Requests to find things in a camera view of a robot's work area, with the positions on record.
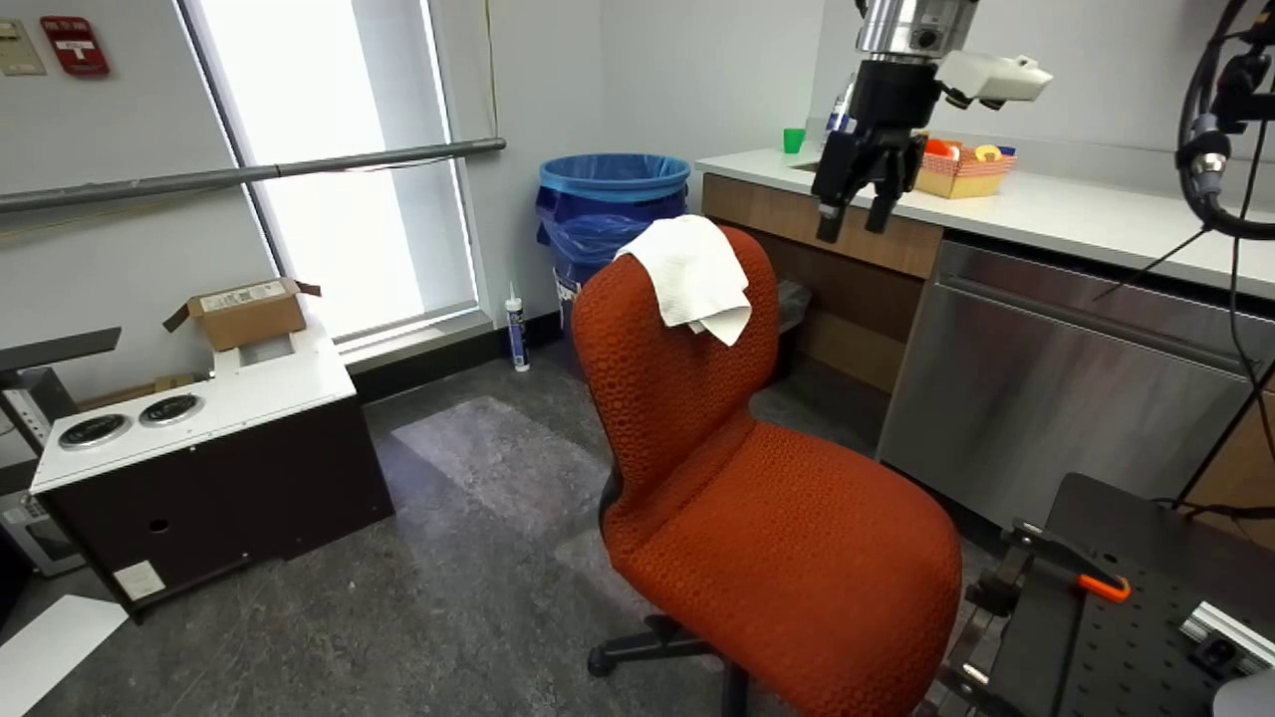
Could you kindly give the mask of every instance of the stovetop burner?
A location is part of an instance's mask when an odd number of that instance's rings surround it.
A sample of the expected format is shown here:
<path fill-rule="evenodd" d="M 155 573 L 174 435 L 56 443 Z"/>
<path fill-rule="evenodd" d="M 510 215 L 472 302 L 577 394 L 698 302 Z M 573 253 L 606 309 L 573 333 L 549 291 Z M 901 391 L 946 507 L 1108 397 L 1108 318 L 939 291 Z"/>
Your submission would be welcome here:
<path fill-rule="evenodd" d="M 174 418 L 184 418 L 184 413 L 196 413 L 201 405 L 204 405 L 201 394 L 167 394 L 167 397 L 145 405 L 140 423 L 145 423 L 145 425 L 174 423 Z"/>
<path fill-rule="evenodd" d="M 107 443 L 128 431 L 128 413 L 97 413 L 63 431 L 59 447 Z"/>

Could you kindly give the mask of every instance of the chair seat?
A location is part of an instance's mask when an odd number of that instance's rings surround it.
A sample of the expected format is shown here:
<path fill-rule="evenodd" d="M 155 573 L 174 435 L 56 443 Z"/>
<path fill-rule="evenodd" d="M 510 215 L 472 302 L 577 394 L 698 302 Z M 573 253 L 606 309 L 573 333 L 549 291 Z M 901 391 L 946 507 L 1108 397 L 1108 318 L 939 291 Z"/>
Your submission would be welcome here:
<path fill-rule="evenodd" d="M 801 711 L 909 711 L 961 593 L 955 530 L 921 487 L 768 423 L 613 564 Z"/>

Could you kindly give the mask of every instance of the office chair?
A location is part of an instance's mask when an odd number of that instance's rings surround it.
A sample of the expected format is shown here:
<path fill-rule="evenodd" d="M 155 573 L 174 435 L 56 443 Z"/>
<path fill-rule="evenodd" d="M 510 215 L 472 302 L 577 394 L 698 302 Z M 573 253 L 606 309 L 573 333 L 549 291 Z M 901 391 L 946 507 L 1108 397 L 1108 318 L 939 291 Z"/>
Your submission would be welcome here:
<path fill-rule="evenodd" d="M 801 711 L 901 717 L 955 616 L 955 530 L 909 479 L 750 413 L 777 358 L 777 277 L 759 239 L 726 233 L 752 302 L 739 346 L 661 326 L 637 257 L 611 261 L 573 305 L 613 449 L 601 543 L 661 609 L 649 634 L 597 646 L 592 674 L 718 654 L 726 711 L 744 711 L 752 677 Z"/>

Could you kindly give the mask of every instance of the window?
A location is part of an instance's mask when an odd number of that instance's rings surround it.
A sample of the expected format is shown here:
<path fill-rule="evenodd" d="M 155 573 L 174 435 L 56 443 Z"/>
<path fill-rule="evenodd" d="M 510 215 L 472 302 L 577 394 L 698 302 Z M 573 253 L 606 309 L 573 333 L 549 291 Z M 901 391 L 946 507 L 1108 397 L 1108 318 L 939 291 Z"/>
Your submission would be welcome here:
<path fill-rule="evenodd" d="M 428 0 L 178 0 L 240 162 L 445 142 Z M 271 179 L 289 276 L 323 284 L 339 342 L 477 313 L 457 162 Z"/>

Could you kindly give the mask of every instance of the metal cabinet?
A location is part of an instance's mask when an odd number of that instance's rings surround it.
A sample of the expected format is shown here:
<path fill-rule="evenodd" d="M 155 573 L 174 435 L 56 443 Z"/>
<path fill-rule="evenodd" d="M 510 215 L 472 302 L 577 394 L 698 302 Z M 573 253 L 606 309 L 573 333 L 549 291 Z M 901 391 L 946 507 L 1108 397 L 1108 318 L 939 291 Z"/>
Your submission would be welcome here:
<path fill-rule="evenodd" d="M 1183 498 L 1252 382 L 1228 305 L 1123 277 L 950 239 L 881 457 L 1002 527 L 1046 520 L 1064 475 Z M 1268 369 L 1275 321 L 1245 309 L 1241 333 Z"/>

